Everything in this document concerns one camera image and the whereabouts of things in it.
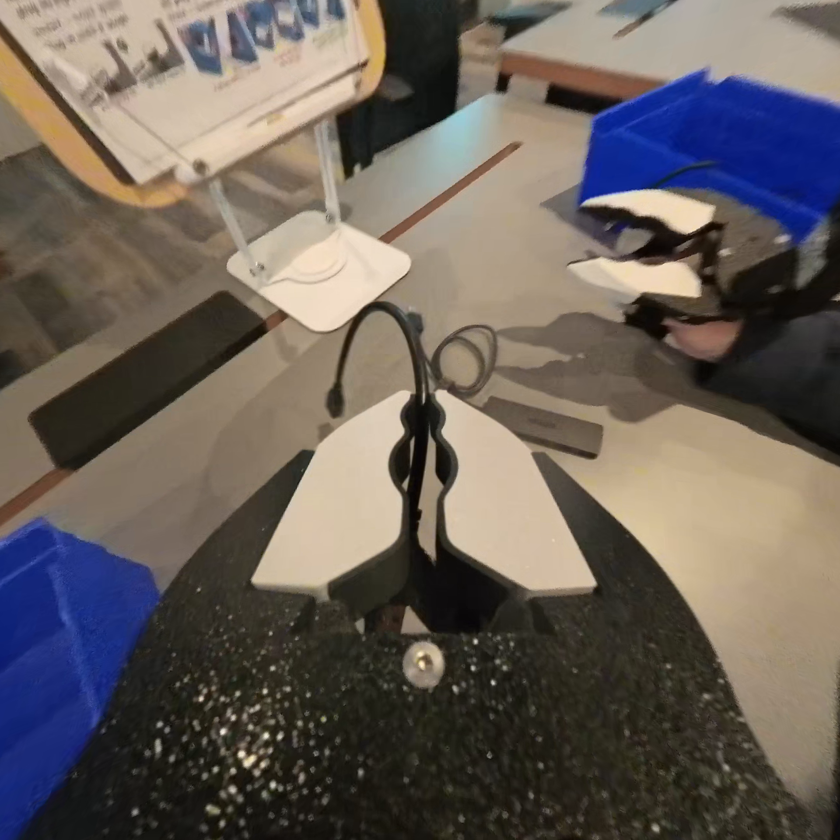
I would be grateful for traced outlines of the person's right forearm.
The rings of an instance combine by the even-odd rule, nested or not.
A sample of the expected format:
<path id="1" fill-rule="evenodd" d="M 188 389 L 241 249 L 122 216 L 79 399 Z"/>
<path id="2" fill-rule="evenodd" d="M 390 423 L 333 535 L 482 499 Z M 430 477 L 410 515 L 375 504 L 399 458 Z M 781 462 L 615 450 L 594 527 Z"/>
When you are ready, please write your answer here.
<path id="1" fill-rule="evenodd" d="M 839 312 L 746 321 L 719 361 L 696 365 L 707 390 L 759 407 L 839 453 Z"/>

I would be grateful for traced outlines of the person's right hand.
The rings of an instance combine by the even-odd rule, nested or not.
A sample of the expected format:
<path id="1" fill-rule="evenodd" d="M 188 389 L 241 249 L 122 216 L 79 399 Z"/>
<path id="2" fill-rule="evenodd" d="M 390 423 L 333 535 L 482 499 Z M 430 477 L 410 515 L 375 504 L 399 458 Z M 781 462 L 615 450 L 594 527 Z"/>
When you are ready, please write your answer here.
<path id="1" fill-rule="evenodd" d="M 709 321 L 691 323 L 667 319 L 664 326 L 668 341 L 681 353 L 696 361 L 717 363 L 738 340 L 741 321 Z"/>

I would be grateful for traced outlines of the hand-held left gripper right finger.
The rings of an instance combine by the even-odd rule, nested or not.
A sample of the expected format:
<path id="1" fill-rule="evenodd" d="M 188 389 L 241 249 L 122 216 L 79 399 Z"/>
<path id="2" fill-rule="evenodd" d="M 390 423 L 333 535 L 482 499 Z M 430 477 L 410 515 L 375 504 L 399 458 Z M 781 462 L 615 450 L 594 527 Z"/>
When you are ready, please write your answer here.
<path id="1" fill-rule="evenodd" d="M 428 411 L 440 546 L 525 599 L 591 594 L 593 572 L 529 446 L 449 392 Z"/>

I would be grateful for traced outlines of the blue plastic bin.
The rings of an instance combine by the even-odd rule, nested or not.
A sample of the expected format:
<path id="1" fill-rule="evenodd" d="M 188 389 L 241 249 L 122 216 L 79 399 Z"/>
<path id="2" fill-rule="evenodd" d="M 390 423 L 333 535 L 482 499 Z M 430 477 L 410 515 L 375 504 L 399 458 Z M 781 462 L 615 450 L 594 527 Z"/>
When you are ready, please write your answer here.
<path id="1" fill-rule="evenodd" d="M 838 105 L 698 70 L 593 118 L 580 203 L 677 187 L 737 199 L 800 244 L 838 200 Z"/>
<path id="2" fill-rule="evenodd" d="M 78 761 L 160 598 L 147 566 L 48 520 L 2 537 L 2 839 Z"/>

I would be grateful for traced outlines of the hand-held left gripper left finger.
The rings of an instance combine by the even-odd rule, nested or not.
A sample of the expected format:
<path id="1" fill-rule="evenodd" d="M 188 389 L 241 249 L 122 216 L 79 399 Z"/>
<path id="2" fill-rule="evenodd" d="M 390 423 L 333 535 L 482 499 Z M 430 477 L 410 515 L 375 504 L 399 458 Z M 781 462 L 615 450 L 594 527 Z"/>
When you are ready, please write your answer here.
<path id="1" fill-rule="evenodd" d="M 326 437 L 251 577 L 316 601 L 390 601 L 407 582 L 413 394 L 399 391 Z"/>

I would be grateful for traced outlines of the black partition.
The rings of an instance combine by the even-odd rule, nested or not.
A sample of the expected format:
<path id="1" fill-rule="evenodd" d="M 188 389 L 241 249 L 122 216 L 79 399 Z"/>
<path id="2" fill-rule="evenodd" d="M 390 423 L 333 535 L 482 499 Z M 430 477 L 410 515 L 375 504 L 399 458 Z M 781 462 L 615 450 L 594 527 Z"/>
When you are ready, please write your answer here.
<path id="1" fill-rule="evenodd" d="M 337 117 L 343 174 L 451 116 L 457 105 L 460 19 L 456 1 L 379 2 L 385 31 L 380 86 Z"/>

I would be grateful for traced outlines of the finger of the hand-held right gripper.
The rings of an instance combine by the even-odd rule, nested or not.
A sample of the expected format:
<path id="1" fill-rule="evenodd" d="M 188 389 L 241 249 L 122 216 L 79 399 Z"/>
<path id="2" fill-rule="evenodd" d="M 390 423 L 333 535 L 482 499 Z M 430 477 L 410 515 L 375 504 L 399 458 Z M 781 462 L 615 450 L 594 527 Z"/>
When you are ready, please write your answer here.
<path id="1" fill-rule="evenodd" d="M 612 299 L 666 295 L 695 299 L 701 294 L 698 275 L 680 262 L 646 265 L 635 260 L 594 257 L 571 262 L 570 273 Z"/>
<path id="2" fill-rule="evenodd" d="M 626 191 L 590 197 L 580 210 L 608 222 L 627 222 L 641 228 L 677 235 L 695 235 L 714 220 L 716 208 L 695 198 L 669 191 Z"/>

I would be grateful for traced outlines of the grey usb hub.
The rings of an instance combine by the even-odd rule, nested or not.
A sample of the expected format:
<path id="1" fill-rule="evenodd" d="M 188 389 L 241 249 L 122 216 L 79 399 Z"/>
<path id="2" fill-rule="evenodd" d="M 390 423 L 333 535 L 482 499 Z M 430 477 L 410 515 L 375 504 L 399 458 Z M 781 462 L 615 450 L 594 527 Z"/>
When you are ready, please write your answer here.
<path id="1" fill-rule="evenodd" d="M 602 451 L 603 426 L 578 417 L 492 396 L 480 411 L 521 439 L 586 459 Z"/>

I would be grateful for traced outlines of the instruction board on stand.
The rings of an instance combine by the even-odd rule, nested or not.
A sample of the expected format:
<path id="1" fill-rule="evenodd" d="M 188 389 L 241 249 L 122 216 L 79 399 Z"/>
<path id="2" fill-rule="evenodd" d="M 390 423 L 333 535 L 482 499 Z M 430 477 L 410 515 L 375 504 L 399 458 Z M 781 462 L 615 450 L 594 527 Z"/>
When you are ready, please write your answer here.
<path id="1" fill-rule="evenodd" d="M 364 35 L 368 39 L 371 53 L 368 64 L 361 72 L 361 90 L 353 103 L 340 108 L 329 118 L 363 103 L 373 94 L 384 74 L 385 31 L 378 2 L 361 1 L 360 15 Z M 175 179 L 173 171 L 165 173 L 145 185 L 124 185 L 118 182 L 116 177 L 106 169 L 102 160 L 94 153 L 90 144 L 84 141 L 79 132 L 61 115 L 57 107 L 49 102 L 45 93 L 35 84 L 30 74 L 13 57 L 11 51 L 3 43 L 2 94 L 10 106 L 26 121 L 31 130 L 38 135 L 49 151 L 71 174 L 93 191 L 115 202 L 141 208 L 168 207 L 180 202 L 195 186 L 180 184 Z M 285 140 L 274 142 L 264 150 Z M 241 162 L 223 173 L 261 152 L 247 153 Z"/>

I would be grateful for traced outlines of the printed instruction sheet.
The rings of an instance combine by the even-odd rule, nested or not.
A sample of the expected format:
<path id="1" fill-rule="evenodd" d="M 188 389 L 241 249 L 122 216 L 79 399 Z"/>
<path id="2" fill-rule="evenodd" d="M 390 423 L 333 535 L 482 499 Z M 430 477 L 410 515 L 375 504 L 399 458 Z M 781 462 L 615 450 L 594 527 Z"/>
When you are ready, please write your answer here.
<path id="1" fill-rule="evenodd" d="M 10 1 L 2 43 L 126 186 L 213 166 L 228 138 L 371 56 L 360 2 Z"/>

